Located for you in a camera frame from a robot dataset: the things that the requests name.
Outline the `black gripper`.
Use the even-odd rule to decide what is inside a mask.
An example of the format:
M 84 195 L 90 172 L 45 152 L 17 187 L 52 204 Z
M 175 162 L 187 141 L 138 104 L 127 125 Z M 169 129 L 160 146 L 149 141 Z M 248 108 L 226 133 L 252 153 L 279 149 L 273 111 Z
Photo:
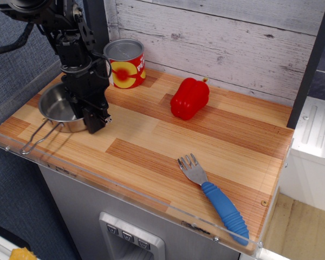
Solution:
M 112 122 L 105 97 L 109 86 L 108 60 L 98 54 L 80 57 L 71 53 L 61 54 L 60 60 L 66 99 L 72 110 L 83 112 L 88 132 L 94 134 Z

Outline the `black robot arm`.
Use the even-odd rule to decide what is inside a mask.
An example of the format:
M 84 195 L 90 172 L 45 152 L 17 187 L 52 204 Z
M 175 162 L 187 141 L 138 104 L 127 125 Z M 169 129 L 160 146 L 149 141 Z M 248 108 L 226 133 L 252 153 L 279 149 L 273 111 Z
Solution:
M 64 92 L 73 112 L 84 119 L 89 133 L 104 128 L 111 120 L 105 90 L 112 67 L 95 50 L 96 39 L 82 9 L 74 1 L 0 1 L 0 11 L 27 24 L 14 43 L 0 47 L 0 54 L 24 46 L 38 27 L 60 58 Z

